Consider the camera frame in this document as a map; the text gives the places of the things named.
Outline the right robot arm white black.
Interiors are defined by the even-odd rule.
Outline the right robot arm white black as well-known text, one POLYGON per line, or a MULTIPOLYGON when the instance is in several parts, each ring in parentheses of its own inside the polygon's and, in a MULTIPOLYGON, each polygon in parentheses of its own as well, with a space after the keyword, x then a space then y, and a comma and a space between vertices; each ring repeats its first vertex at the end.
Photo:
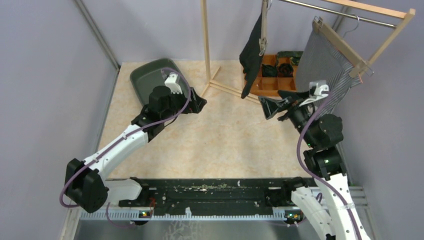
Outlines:
POLYGON ((290 120, 300 133, 296 156, 326 201, 323 206, 301 178, 284 184, 281 199, 287 206, 297 206, 320 240, 369 240, 351 196, 347 170, 336 145, 344 138, 342 119, 321 112, 332 99, 330 90, 320 93, 279 91, 281 100, 260 96, 267 119, 286 113, 279 121, 290 120))

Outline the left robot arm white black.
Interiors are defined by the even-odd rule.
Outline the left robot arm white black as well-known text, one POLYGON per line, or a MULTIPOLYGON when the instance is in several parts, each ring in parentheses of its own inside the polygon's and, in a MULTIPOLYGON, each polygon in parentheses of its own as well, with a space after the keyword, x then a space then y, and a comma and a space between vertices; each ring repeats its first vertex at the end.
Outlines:
POLYGON ((130 123, 112 142, 84 160, 72 159, 66 166, 64 187, 59 202, 66 208, 81 207, 94 213, 105 204, 131 201, 138 207, 149 203, 150 193, 131 178, 108 180, 112 171, 134 151, 147 145, 168 121, 181 114, 198 114, 207 104, 193 87, 188 93, 173 92, 160 85, 149 94, 149 100, 130 123))

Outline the wooden clip hanger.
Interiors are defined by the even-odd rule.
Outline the wooden clip hanger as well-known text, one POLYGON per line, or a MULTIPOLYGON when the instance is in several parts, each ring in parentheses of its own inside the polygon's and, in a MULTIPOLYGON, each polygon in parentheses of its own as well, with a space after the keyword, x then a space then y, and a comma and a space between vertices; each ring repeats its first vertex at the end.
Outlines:
POLYGON ((361 77, 369 69, 370 63, 364 60, 337 32, 335 32, 321 17, 314 17, 312 28, 316 33, 321 33, 325 38, 352 64, 353 69, 349 76, 361 77))
POLYGON ((271 9, 273 0, 262 0, 261 2, 261 30, 259 39, 259 56, 263 56, 268 45, 268 11, 271 9))

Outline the grey striped underwear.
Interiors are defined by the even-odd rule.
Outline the grey striped underwear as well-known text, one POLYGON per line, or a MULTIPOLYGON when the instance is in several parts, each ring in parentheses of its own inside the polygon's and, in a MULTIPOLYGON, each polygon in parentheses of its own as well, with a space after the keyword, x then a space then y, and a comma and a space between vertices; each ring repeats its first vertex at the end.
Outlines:
POLYGON ((305 92, 310 82, 325 80, 332 97, 317 117, 331 114, 349 90, 361 83, 358 76, 349 75, 353 68, 325 35, 312 31, 297 67, 296 90, 305 92))

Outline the black underwear orange trim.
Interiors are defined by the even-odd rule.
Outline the black underwear orange trim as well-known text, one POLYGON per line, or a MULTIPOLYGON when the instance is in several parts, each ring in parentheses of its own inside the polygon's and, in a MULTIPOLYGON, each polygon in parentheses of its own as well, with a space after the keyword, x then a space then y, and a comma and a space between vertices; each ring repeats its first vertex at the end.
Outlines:
POLYGON ((239 55, 239 62, 243 67, 246 84, 242 90, 241 98, 246 98, 251 91, 252 85, 256 80, 261 68, 263 56, 260 56, 259 40, 262 33, 262 14, 259 15, 243 50, 239 55))

